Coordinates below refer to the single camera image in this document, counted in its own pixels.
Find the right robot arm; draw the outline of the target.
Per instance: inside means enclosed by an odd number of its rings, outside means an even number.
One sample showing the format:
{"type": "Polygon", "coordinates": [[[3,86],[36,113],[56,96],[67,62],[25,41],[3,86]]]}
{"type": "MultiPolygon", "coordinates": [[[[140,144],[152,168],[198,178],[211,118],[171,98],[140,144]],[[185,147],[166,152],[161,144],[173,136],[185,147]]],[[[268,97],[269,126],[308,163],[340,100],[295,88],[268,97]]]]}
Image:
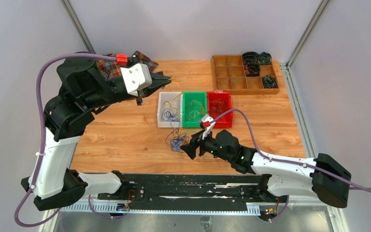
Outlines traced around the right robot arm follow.
{"type": "Polygon", "coordinates": [[[180,148],[191,159],[210,153],[242,174],[261,176],[257,196],[262,201],[281,196],[308,196],[337,208],[348,205],[350,186],[325,171],[347,181],[351,180],[351,174],[328,154],[320,153],[314,159],[284,158],[266,152],[261,155],[257,149],[241,145],[227,130],[216,136],[203,134],[204,131],[193,134],[189,143],[180,148]]]}

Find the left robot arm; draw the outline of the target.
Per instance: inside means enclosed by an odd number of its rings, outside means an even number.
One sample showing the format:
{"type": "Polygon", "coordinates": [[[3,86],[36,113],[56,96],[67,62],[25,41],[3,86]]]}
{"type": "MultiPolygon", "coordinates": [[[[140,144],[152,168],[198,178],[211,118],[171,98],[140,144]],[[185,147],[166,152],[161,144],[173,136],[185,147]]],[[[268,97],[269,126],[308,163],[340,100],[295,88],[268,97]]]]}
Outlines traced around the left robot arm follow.
{"type": "Polygon", "coordinates": [[[33,174],[21,181],[24,190],[34,194],[36,208],[60,209],[96,194],[126,199],[129,181],[119,171],[89,174],[70,169],[77,144],[87,125],[108,106],[130,100],[142,105],[143,98],[170,83],[168,76],[152,72],[135,56],[80,52],[44,64],[36,87],[41,145],[33,174]],[[43,104],[43,74],[57,61],[62,85],[58,95],[43,104]]]}

